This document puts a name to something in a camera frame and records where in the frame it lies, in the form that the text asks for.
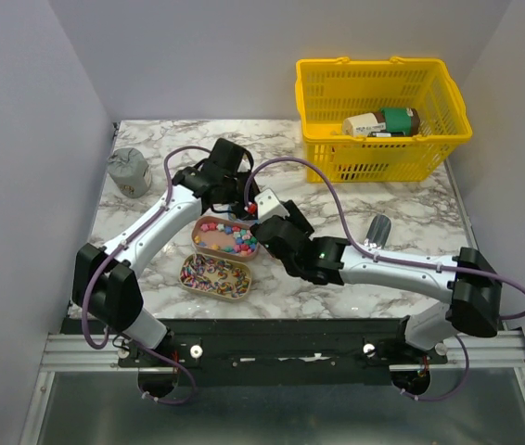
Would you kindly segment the pink tray star candies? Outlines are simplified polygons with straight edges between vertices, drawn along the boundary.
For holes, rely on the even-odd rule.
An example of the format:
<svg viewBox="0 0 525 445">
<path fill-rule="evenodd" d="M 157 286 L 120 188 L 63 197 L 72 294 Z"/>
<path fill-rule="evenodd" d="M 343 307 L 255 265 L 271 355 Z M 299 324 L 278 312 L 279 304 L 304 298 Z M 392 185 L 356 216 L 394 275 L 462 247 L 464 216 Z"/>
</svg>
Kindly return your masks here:
<svg viewBox="0 0 525 445">
<path fill-rule="evenodd" d="M 245 223 L 217 216 L 200 217 L 191 239 L 199 253 L 226 260 L 250 261 L 259 252 L 259 242 Z"/>
</svg>

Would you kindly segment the silver metal scoop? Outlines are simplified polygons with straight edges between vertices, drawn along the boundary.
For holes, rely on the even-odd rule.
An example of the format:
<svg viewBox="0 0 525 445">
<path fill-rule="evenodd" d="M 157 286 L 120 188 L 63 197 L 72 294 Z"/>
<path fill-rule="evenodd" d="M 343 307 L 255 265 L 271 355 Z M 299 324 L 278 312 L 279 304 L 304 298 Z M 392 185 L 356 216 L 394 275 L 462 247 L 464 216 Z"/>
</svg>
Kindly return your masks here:
<svg viewBox="0 0 525 445">
<path fill-rule="evenodd" d="M 391 219 L 385 214 L 376 215 L 370 223 L 364 245 L 368 248 L 384 248 L 391 232 Z"/>
</svg>

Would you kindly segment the beige tray rainbow lollipops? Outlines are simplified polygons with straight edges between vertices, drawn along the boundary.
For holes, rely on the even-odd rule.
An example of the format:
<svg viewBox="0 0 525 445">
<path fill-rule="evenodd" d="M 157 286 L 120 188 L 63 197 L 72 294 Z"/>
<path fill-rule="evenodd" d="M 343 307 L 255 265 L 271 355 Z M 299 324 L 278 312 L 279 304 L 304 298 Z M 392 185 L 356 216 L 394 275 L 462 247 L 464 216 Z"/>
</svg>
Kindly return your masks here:
<svg viewBox="0 0 525 445">
<path fill-rule="evenodd" d="M 241 262 L 201 253 L 185 258 L 179 281 L 188 291 L 224 301 L 241 301 L 250 292 L 252 274 Z"/>
</svg>

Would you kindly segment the blue tray clear lollipops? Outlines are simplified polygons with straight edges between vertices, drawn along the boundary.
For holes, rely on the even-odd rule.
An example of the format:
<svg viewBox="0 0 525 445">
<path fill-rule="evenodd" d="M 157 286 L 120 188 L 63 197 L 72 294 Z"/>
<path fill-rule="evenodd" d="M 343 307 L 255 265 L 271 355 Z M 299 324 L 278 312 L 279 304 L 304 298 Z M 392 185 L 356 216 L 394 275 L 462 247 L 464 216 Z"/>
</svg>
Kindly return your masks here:
<svg viewBox="0 0 525 445">
<path fill-rule="evenodd" d="M 229 210 L 228 211 L 228 219 L 230 221 L 237 221 L 237 222 L 245 222 L 249 219 L 249 215 L 246 211 L 242 210 Z"/>
</svg>

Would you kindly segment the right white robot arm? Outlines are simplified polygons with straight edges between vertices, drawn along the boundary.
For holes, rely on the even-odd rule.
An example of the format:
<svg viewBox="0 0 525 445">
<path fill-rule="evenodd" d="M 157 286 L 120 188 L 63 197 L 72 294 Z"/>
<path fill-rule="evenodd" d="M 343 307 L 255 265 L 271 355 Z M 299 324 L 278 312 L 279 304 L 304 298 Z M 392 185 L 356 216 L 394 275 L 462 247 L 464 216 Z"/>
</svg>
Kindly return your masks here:
<svg viewBox="0 0 525 445">
<path fill-rule="evenodd" d="M 497 335 L 502 285 L 477 250 L 462 248 L 456 256 L 433 259 L 376 248 L 360 252 L 346 238 L 315 237 L 292 201 L 262 193 L 255 204 L 258 221 L 251 231 L 288 275 L 319 286 L 384 286 L 435 299 L 403 320 L 403 333 L 391 343 L 399 361 L 415 362 L 456 334 Z"/>
</svg>

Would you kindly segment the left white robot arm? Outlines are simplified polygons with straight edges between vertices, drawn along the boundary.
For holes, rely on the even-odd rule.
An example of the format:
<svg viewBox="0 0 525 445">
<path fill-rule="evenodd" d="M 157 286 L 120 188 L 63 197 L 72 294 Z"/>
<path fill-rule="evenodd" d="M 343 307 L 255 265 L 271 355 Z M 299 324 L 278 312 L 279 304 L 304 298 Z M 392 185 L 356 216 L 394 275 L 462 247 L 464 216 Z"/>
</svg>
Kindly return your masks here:
<svg viewBox="0 0 525 445">
<path fill-rule="evenodd" d="M 91 337 L 88 318 L 94 316 L 106 335 L 125 335 L 140 345 L 148 364 L 170 359 L 172 345 L 165 338 L 170 329 L 145 308 L 138 279 L 179 231 L 208 210 L 227 205 L 245 215 L 255 190 L 247 183 L 253 170 L 245 147 L 220 138 L 195 165 L 166 170 L 164 195 L 129 228 L 100 248 L 87 243 L 78 251 L 71 300 L 82 310 L 82 333 L 91 348 L 107 344 Z"/>
</svg>

